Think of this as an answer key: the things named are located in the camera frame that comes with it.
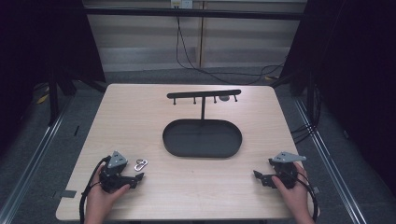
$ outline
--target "wooden table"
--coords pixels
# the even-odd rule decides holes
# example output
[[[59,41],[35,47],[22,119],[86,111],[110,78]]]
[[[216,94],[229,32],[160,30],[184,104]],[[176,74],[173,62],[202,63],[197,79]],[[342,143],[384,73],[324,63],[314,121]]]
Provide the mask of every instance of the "wooden table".
[[[243,135],[229,159],[180,158],[163,145],[163,129],[175,119],[199,119],[201,99],[166,97],[169,92],[241,90],[230,101],[206,98],[206,119],[225,119]],[[56,212],[78,220],[78,204],[92,170],[117,150],[129,160],[123,175],[135,176],[137,159],[148,160],[144,179],[113,207],[118,220],[268,219],[290,217],[277,189],[263,187],[253,170],[273,174],[268,159],[280,151],[297,154],[275,92],[270,87],[113,84],[107,88]]]

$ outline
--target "silver key ring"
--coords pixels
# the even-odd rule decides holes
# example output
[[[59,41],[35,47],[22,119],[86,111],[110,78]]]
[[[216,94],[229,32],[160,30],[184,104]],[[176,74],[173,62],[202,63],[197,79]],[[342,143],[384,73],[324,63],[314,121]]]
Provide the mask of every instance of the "silver key ring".
[[[147,160],[137,160],[134,169],[136,171],[141,171],[148,163],[149,162]]]

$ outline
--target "human hand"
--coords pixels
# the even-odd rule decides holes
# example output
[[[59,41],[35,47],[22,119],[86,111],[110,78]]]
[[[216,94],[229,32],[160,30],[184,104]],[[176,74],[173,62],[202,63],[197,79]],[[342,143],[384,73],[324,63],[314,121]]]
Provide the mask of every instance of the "human hand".
[[[113,193],[105,192],[100,184],[96,184],[99,183],[99,174],[102,168],[103,165],[98,168],[91,182],[91,186],[93,186],[87,197],[85,224],[102,223],[105,220],[105,217],[111,211],[114,202],[124,195],[130,188],[130,185],[127,184]]]
[[[300,166],[300,164],[295,162],[294,165],[296,166],[298,173],[306,176],[306,171]],[[303,176],[298,175],[298,179],[306,184],[306,180]],[[293,214],[295,221],[298,224],[315,223],[309,214],[308,195],[305,186],[297,181],[294,188],[287,189],[277,176],[273,175],[272,180],[280,194],[282,194],[283,201],[285,201],[286,206]]]

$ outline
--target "power outlet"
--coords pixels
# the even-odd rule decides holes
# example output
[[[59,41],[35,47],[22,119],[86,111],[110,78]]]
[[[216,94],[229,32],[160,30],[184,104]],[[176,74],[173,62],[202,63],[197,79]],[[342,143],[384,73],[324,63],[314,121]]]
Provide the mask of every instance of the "power outlet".
[[[171,0],[171,8],[181,8],[181,0]]]
[[[181,8],[192,9],[192,0],[181,0]]]

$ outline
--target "black horizontal bar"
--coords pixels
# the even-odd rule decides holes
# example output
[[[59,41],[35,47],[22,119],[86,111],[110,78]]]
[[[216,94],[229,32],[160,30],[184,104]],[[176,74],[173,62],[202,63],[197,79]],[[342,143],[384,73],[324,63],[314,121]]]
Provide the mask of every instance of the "black horizontal bar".
[[[259,12],[183,8],[135,8],[135,7],[37,7],[35,12],[46,13],[79,13],[90,15],[121,16],[165,16],[165,17],[204,17],[204,18],[237,18],[260,20],[301,21],[320,19],[324,16],[306,15],[290,12]]]
[[[241,90],[230,90],[230,91],[186,91],[186,92],[172,92],[168,93],[166,97],[169,99],[177,98],[192,98],[192,97],[206,97],[206,96],[229,96],[239,95]]]

